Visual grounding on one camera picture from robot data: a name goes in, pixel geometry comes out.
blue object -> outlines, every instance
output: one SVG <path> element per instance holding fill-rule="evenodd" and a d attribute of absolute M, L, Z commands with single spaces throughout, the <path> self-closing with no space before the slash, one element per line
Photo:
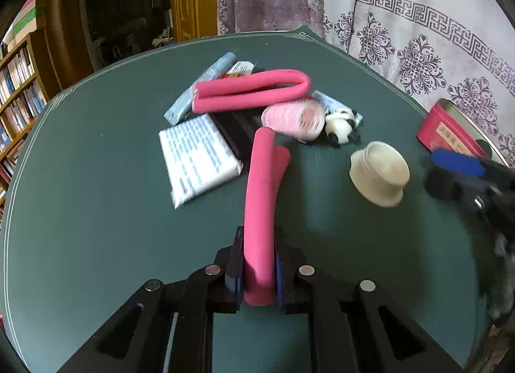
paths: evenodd
<path fill-rule="evenodd" d="M 477 158 L 458 154 L 447 149 L 434 150 L 431 155 L 431 161 L 440 168 L 455 171 L 465 176 L 483 177 L 485 175 L 485 168 Z"/>

pink foam tube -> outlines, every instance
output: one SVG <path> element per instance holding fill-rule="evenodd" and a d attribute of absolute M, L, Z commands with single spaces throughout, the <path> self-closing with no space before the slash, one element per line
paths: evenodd
<path fill-rule="evenodd" d="M 253 306 L 270 305 L 276 298 L 275 205 L 290 153 L 274 147 L 274 137 L 270 128 L 256 132 L 245 197 L 244 299 Z"/>
<path fill-rule="evenodd" d="M 249 92 L 285 83 L 297 85 Z M 202 81 L 195 84 L 192 110 L 195 113 L 209 113 L 268 106 L 300 99 L 310 87 L 310 78 L 297 70 L 270 70 L 238 78 Z"/>

panda figurine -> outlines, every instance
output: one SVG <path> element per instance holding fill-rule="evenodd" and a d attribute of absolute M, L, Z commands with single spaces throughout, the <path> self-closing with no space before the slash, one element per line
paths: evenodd
<path fill-rule="evenodd" d="M 332 146 L 337 148 L 360 141 L 360 134 L 356 132 L 356 114 L 356 110 L 340 107 L 325 117 L 325 133 Z"/>

white curtain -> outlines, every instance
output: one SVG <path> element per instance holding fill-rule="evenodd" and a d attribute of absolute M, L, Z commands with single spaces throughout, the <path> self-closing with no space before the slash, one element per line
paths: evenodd
<path fill-rule="evenodd" d="M 252 11 L 220 1 L 219 26 L 225 17 L 241 24 L 220 33 L 322 27 L 329 43 L 426 109 L 441 97 L 454 101 L 515 167 L 515 30 L 495 0 L 310 0 L 307 10 L 274 0 L 273 13 L 260 10 L 252 26 Z M 320 9 L 323 17 L 313 13 Z M 300 20 L 273 19 L 283 13 Z"/>

metal bolt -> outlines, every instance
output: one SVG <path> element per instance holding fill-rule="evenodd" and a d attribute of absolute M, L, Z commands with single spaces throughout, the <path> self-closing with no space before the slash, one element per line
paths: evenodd
<path fill-rule="evenodd" d="M 153 291 L 157 290 L 160 286 L 161 286 L 161 282 L 156 279 L 149 280 L 148 282 L 145 283 L 145 288 L 149 292 L 153 292 Z"/>
<path fill-rule="evenodd" d="M 315 267 L 312 265 L 301 265 L 299 267 L 299 273 L 302 275 L 313 275 L 315 274 Z"/>
<path fill-rule="evenodd" d="M 474 203 L 476 203 L 476 206 L 482 210 L 485 208 L 485 202 L 480 198 L 480 196 L 476 196 L 474 199 Z"/>
<path fill-rule="evenodd" d="M 217 275 L 217 274 L 220 274 L 221 271 L 222 271 L 222 269 L 219 266 L 217 266 L 216 264 L 208 265 L 205 268 L 205 273 L 207 275 Z"/>
<path fill-rule="evenodd" d="M 362 280 L 360 289 L 364 292 L 373 292 L 375 290 L 375 283 L 372 280 Z"/>

